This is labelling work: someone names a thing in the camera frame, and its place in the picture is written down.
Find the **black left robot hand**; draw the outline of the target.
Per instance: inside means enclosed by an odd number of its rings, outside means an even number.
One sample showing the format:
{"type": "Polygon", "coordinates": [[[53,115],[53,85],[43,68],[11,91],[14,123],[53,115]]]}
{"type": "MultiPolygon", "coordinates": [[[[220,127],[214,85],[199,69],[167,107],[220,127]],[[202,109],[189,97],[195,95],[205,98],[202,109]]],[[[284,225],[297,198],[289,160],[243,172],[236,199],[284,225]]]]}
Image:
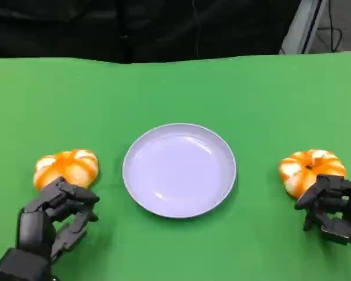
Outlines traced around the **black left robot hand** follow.
{"type": "Polygon", "coordinates": [[[91,190],[58,177],[21,209],[16,247],[55,262],[87,234],[87,224],[99,220],[94,205],[99,197],[91,190]]]}

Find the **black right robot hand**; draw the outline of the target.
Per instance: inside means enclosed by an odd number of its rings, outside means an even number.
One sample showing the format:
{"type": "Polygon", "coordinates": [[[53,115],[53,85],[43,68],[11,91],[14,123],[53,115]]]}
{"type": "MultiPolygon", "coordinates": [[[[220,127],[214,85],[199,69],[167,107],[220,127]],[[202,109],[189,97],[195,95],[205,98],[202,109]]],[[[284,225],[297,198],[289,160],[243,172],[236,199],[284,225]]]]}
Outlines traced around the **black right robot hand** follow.
{"type": "Polygon", "coordinates": [[[294,208],[306,211],[304,231],[316,226],[325,239],[341,245],[351,244],[350,180],[319,174],[294,208]]]}

